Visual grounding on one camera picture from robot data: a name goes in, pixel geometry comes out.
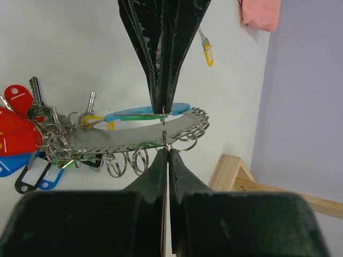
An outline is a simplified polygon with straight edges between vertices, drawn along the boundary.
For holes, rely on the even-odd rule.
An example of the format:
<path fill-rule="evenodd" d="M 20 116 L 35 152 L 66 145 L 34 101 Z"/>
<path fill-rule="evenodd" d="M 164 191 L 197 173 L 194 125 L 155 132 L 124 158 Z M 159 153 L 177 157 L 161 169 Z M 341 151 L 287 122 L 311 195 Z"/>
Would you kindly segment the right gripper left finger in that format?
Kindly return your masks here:
<path fill-rule="evenodd" d="M 166 149 L 125 189 L 30 193 L 1 235 L 1 256 L 165 256 Z"/>

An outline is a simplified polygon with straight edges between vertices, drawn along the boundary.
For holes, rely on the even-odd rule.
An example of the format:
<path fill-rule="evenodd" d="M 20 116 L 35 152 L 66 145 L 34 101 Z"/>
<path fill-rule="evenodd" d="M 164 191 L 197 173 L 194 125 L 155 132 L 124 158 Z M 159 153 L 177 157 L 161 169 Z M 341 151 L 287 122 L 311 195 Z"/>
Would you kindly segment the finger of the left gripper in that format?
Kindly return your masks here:
<path fill-rule="evenodd" d="M 146 75 L 151 106 L 161 114 L 164 1 L 118 1 L 121 20 Z"/>
<path fill-rule="evenodd" d="M 165 1 L 163 110 L 171 111 L 182 64 L 210 1 Z"/>

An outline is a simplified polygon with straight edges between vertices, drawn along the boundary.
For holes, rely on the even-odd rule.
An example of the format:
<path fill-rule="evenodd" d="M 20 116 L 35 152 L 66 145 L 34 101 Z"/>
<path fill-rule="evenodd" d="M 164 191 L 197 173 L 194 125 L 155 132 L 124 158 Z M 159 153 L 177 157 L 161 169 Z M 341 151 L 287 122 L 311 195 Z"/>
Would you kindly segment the key with yellow tag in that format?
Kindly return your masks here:
<path fill-rule="evenodd" d="M 198 33 L 202 40 L 202 46 L 204 49 L 204 54 L 205 54 L 207 65 L 209 67 L 212 67 L 214 64 L 212 45 L 210 44 L 209 39 L 204 35 L 200 27 L 198 28 Z"/>

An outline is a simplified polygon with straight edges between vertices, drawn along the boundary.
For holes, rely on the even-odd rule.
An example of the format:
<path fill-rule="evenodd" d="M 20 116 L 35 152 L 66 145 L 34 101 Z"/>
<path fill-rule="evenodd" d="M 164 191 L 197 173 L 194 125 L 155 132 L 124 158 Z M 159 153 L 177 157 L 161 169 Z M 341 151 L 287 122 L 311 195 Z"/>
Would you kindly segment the pink folded cloth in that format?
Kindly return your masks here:
<path fill-rule="evenodd" d="M 265 32 L 275 32 L 281 0 L 239 0 L 241 24 Z"/>

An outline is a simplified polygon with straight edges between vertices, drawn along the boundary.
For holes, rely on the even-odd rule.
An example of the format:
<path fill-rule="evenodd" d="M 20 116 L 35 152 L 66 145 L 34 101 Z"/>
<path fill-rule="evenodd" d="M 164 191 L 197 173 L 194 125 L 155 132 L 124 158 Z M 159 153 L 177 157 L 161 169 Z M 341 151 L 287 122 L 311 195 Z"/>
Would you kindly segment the key with green tag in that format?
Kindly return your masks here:
<path fill-rule="evenodd" d="M 125 109 L 113 113 L 114 120 L 120 121 L 137 121 L 137 120 L 155 120 L 160 119 L 163 120 L 164 118 L 168 117 L 168 114 L 154 114 L 152 111 L 152 107 L 144 106 L 144 107 L 137 107 L 131 109 Z"/>

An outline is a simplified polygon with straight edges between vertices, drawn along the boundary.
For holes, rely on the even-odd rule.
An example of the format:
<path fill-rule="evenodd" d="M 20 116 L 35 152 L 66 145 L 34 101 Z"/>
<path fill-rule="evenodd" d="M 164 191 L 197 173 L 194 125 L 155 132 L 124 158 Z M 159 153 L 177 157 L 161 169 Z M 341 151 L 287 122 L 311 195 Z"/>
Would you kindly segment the wooden clothes rack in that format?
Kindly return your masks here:
<path fill-rule="evenodd" d="M 233 192 L 280 192 L 288 190 L 264 185 L 255 181 L 245 162 L 238 156 L 221 155 L 208 183 L 215 191 Z M 313 211 L 342 219 L 342 203 L 299 193 Z"/>

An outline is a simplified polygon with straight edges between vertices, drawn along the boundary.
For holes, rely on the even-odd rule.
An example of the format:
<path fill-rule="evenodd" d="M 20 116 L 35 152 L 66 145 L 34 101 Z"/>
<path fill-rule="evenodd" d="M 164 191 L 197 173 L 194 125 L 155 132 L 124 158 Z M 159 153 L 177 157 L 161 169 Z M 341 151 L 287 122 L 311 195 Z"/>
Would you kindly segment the metal key organizer with keys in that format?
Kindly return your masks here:
<path fill-rule="evenodd" d="M 1 176 L 19 172 L 14 187 L 20 194 L 53 189 L 66 169 L 82 165 L 106 169 L 112 178 L 128 168 L 141 175 L 150 165 L 150 149 L 177 141 L 193 148 L 210 125 L 204 110 L 187 103 L 174 103 L 163 120 L 95 116 L 95 92 L 85 112 L 65 116 L 44 104 L 36 77 L 29 84 L 10 85 L 1 96 Z"/>

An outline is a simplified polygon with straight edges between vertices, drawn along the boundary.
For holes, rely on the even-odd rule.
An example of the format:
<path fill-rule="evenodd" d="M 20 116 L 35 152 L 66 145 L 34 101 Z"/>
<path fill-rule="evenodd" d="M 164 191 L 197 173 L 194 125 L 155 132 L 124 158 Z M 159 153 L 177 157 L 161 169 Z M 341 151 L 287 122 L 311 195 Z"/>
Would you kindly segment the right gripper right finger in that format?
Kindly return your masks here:
<path fill-rule="evenodd" d="M 294 193 L 216 192 L 171 149 L 171 247 L 177 256 L 329 256 L 313 211 Z"/>

